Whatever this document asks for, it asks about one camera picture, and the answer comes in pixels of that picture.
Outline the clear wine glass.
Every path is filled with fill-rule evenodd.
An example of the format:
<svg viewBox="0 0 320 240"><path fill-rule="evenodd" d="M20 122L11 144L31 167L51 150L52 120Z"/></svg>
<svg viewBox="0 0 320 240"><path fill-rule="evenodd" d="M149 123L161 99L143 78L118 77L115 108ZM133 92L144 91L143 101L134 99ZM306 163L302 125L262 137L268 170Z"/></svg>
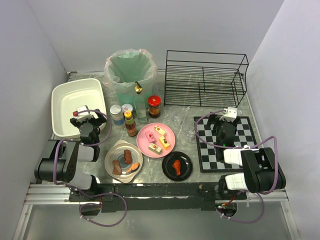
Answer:
<svg viewBox="0 0 320 240"><path fill-rule="evenodd" d="M195 127L192 124L184 125L182 131L185 140L192 141L195 138Z"/></svg>
<svg viewBox="0 0 320 240"><path fill-rule="evenodd" d="M174 105L170 107L169 113L170 120L173 126L178 127L183 123L185 117L185 110L183 107Z"/></svg>

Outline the pink cake piece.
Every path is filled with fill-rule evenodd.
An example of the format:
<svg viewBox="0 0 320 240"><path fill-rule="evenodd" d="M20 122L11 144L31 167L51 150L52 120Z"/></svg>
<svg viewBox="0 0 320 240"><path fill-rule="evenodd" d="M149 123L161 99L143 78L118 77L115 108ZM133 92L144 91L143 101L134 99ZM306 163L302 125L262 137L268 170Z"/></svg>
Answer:
<svg viewBox="0 0 320 240"><path fill-rule="evenodd" d="M153 143L155 141L153 134L150 130L145 132L145 136L146 136L149 143Z"/></svg>

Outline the yellow cake piece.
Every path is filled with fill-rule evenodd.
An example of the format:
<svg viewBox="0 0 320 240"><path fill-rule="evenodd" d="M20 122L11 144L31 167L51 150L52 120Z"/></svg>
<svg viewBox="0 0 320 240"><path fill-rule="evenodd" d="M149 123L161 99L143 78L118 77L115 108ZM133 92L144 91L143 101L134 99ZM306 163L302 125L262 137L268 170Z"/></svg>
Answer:
<svg viewBox="0 0 320 240"><path fill-rule="evenodd" d="M165 150L170 148L170 146L171 146L170 143L163 135L159 137L159 141Z"/></svg>

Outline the green white cake piece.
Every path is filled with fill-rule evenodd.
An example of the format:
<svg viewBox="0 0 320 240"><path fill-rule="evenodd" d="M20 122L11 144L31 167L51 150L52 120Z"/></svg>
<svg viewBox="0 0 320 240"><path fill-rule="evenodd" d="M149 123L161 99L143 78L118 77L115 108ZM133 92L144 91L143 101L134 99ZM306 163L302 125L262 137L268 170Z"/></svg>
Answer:
<svg viewBox="0 0 320 240"><path fill-rule="evenodd" d="M162 148L154 143L150 143L148 149L157 155L160 155L162 153Z"/></svg>

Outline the cream cake piece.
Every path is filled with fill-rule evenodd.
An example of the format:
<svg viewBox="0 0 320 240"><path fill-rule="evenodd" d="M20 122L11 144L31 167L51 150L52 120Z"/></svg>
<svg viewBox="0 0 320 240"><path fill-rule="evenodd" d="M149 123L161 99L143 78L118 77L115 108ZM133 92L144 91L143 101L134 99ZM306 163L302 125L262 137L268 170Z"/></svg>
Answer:
<svg viewBox="0 0 320 240"><path fill-rule="evenodd" d="M155 127L154 127L154 130L158 133L158 134L160 134L161 136L165 136L166 135L166 131L165 130L163 130L160 126L158 126L158 125L156 125Z"/></svg>

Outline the pink plate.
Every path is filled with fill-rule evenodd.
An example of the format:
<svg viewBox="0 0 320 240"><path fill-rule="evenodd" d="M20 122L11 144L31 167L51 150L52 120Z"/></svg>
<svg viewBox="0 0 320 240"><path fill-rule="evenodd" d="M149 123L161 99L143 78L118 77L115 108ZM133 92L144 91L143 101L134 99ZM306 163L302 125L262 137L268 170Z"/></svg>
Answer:
<svg viewBox="0 0 320 240"><path fill-rule="evenodd" d="M159 128L161 128L162 130L165 131L165 135L164 138L167 140L167 142L169 143L169 148L165 149L164 146L161 144L161 141L159 140L159 138L161 137L161 135L155 130L155 126L158 126ZM150 132L154 138L154 145L157 145L158 147L160 147L161 153L157 154L154 151L151 151L149 149L149 145L150 142L147 139L147 135L146 132ZM136 136L136 144L137 147L139 148L139 150L147 157L150 158L164 158L166 155L168 155L175 147L176 144L176 136L173 132L173 130L163 124L163 123L149 123L145 126L143 126L137 136Z"/></svg>

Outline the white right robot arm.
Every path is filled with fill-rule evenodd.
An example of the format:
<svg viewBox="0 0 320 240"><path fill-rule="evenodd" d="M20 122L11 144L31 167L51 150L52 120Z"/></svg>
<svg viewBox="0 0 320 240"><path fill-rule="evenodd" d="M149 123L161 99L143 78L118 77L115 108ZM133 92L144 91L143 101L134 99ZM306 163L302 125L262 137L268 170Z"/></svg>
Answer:
<svg viewBox="0 0 320 240"><path fill-rule="evenodd" d="M237 123L234 120L223 119L222 116L213 114L209 117L207 126L213 127L216 134L215 156L225 164L235 164L242 167L242 172L224 177L229 190L249 191L264 195L274 190L284 189L286 177L278 162L278 143L275 136L270 136L263 143L273 140L274 148L235 145Z"/></svg>

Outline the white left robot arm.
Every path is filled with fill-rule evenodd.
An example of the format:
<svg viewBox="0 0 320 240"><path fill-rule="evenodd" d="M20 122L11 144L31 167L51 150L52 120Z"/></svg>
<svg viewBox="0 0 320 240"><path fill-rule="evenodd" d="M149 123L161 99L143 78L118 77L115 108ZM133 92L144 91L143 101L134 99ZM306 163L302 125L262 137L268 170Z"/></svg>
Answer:
<svg viewBox="0 0 320 240"><path fill-rule="evenodd" d="M79 130L80 140L48 140L35 165L37 180L65 185L73 193L89 198L99 193L96 177L77 168L78 162L96 162L100 155L100 126L107 122L102 114L70 119Z"/></svg>

